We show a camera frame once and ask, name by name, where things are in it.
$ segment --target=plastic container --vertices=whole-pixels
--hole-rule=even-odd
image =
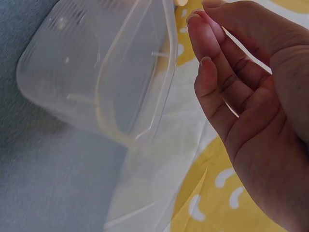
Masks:
[[[173,0],[61,0],[20,58],[17,84],[63,121],[146,146],[176,59]]]

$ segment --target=palm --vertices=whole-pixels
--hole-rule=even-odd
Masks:
[[[303,208],[303,202],[297,203],[297,209],[295,202],[280,204],[303,187],[298,180],[307,179],[308,161],[281,107],[272,75],[250,60],[204,11],[195,14],[199,17],[190,19],[189,35],[202,63],[196,94],[236,172],[252,198],[273,219]],[[254,44],[250,46],[253,55],[269,65],[270,57]],[[212,62],[203,61],[203,57],[211,57]],[[286,228],[293,220],[284,222]]]

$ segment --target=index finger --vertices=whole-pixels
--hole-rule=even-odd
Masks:
[[[230,31],[241,43],[256,43],[273,56],[298,45],[309,45],[309,32],[302,26],[264,8],[253,1],[225,3],[204,0],[205,12]]]

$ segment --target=white pattern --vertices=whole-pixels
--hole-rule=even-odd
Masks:
[[[225,169],[224,171],[220,172],[215,180],[216,187],[223,188],[226,180],[234,174],[235,171],[233,168]]]
[[[184,46],[181,43],[179,43],[178,44],[178,56],[181,56],[183,52],[184,52]]]
[[[199,195],[195,195],[191,199],[190,205],[189,205],[189,214],[196,221],[204,221],[206,217],[198,208],[200,199],[201,197]]]
[[[188,27],[186,26],[185,28],[180,28],[179,30],[181,33],[187,33],[188,32]]]
[[[243,193],[243,187],[239,187],[230,196],[230,207],[232,209],[237,209],[239,207],[238,198]]]
[[[183,9],[183,14],[182,14],[182,18],[185,17],[188,13],[188,10],[187,9]]]

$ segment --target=yellow fabric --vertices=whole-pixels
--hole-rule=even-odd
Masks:
[[[297,13],[309,13],[309,0],[271,0],[272,2]]]
[[[309,0],[272,0],[297,13],[309,13]],[[186,18],[200,0],[189,0],[176,10],[178,66],[195,58]],[[175,201],[171,232],[283,232],[253,202],[232,169],[219,138],[211,142],[191,166]]]

